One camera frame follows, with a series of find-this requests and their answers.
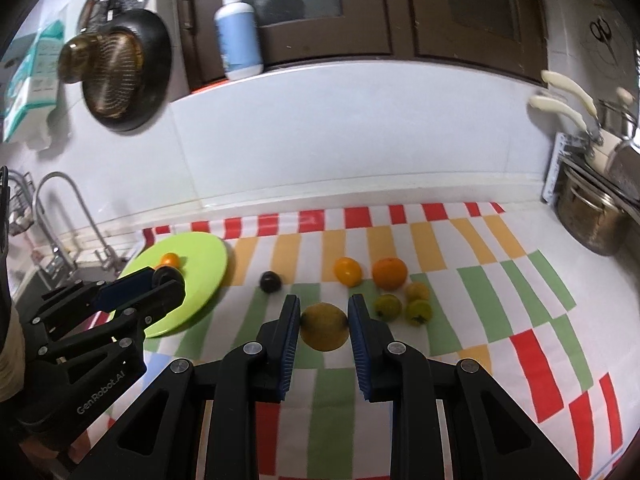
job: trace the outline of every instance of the bottle label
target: bottle label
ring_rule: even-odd
[[[218,44],[225,72],[262,64],[258,30],[252,12],[239,12],[216,20]]]

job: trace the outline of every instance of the soap bottle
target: soap bottle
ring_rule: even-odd
[[[262,72],[254,8],[242,0],[222,0],[214,21],[226,77],[234,81]]]

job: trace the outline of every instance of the scissors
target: scissors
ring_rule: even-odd
[[[617,65],[618,60],[616,59],[616,55],[613,53],[613,49],[611,47],[611,27],[609,27],[609,23],[607,23],[607,20],[598,17],[595,22],[591,22],[589,24],[589,28],[591,29],[593,37],[600,43],[604,43],[607,46],[611,57],[613,58],[613,62]]]

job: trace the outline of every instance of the green stripe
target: green stripe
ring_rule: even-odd
[[[458,269],[458,274],[476,308],[489,343],[512,336],[513,328],[511,328],[509,318],[504,313],[500,299],[484,269],[482,267],[467,267],[466,269]]]
[[[258,330],[264,322],[264,316],[267,313],[267,304],[269,303],[269,295],[260,290],[260,287],[255,287],[254,296],[249,303],[249,309],[247,310],[242,326],[236,335],[233,348],[249,341],[255,341],[255,337],[258,335]]]
[[[310,305],[320,301],[319,283],[295,283],[291,285],[290,294],[300,298],[300,309],[303,311]],[[324,356],[322,352],[309,347],[302,338],[298,339],[294,368],[323,368]]]
[[[147,352],[158,352],[161,339],[161,337],[147,337],[143,345],[144,349]]]
[[[429,290],[431,291],[429,303],[431,303],[431,311],[433,312],[433,317],[426,325],[427,334],[429,335],[429,355],[444,355],[462,350],[460,340],[451,327],[447,316],[445,316],[444,312],[442,311],[442,307],[440,306],[438,297],[433,291],[433,287],[431,286],[431,283],[429,283],[427,275],[412,274],[411,281],[424,283],[429,287]]]
[[[355,370],[318,370],[306,462],[307,478],[352,478]]]
[[[574,327],[571,326],[569,317],[567,314],[551,320],[551,326],[556,331],[556,335],[562,344],[562,348],[571,361],[571,366],[574,368],[575,375],[578,377],[578,382],[583,392],[586,392],[593,386],[593,376],[589,370],[587,359],[584,356],[580,342],[574,332]]]
[[[558,273],[543,254],[540,251],[536,251],[529,255],[529,260],[531,260],[531,263],[536,267],[540,276],[545,279],[546,284],[558,297],[558,300],[560,300],[564,309],[566,311],[571,310],[575,306],[574,297],[571,295],[569,289],[566,288],[566,285],[562,282]]]
[[[518,296],[520,296],[520,300],[522,301],[524,308],[527,309],[527,314],[529,314],[531,324],[534,327],[537,327],[551,321],[551,315],[546,310],[542,301],[540,301],[540,298],[536,296],[536,293],[520,272],[518,266],[511,260],[502,262],[501,265],[504,272],[507,273],[507,276],[511,280],[511,283],[513,283]]]
[[[373,280],[363,280],[362,283],[358,286],[352,286],[349,288],[349,297],[354,294],[362,294],[364,297],[365,303],[367,303],[367,310],[369,311],[369,315],[373,319],[377,319],[376,313],[373,309],[373,303],[380,296],[380,292],[376,287],[376,284],[373,283]]]
[[[200,359],[204,341],[207,338],[207,332],[211,325],[211,316],[213,316],[213,308],[218,304],[221,298],[224,298],[225,291],[220,289],[209,302],[190,320],[188,320],[189,328],[185,331],[180,346],[175,352],[176,357],[186,357],[187,359]]]

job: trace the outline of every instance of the orange strip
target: orange strip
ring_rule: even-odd
[[[391,226],[381,225],[367,228],[367,245],[369,259],[373,265],[382,258],[396,258],[396,244],[391,232]]]
[[[422,272],[447,268],[431,224],[428,222],[411,224],[411,236],[414,238],[415,254],[418,256]]]
[[[296,267],[300,252],[300,234],[280,235],[276,240],[271,256],[271,267],[281,278],[282,283],[290,285],[296,280]]]
[[[322,231],[322,281],[337,282],[334,274],[334,263],[344,256],[347,231]]]
[[[527,253],[524,251],[519,241],[516,240],[516,237],[513,236],[513,233],[509,231],[507,224],[504,223],[504,220],[501,217],[498,215],[490,215],[483,216],[482,218],[484,218],[489,230],[494,234],[508,257],[513,260],[514,258],[526,256]]]
[[[246,270],[254,257],[257,237],[238,238],[236,246],[229,251],[229,261],[226,264],[225,277],[222,286],[244,285]]]
[[[460,234],[465,237],[466,242],[473,249],[480,265],[494,264],[497,261],[491,249],[484,243],[484,240],[482,240],[478,231],[476,231],[476,228],[473,227],[468,218],[454,218],[451,219],[450,222],[460,231]]]
[[[471,348],[465,348],[458,351],[460,359],[475,359],[478,361],[482,368],[484,368],[489,375],[492,374],[491,369],[491,356],[489,355],[489,347],[487,345],[472,346]]]

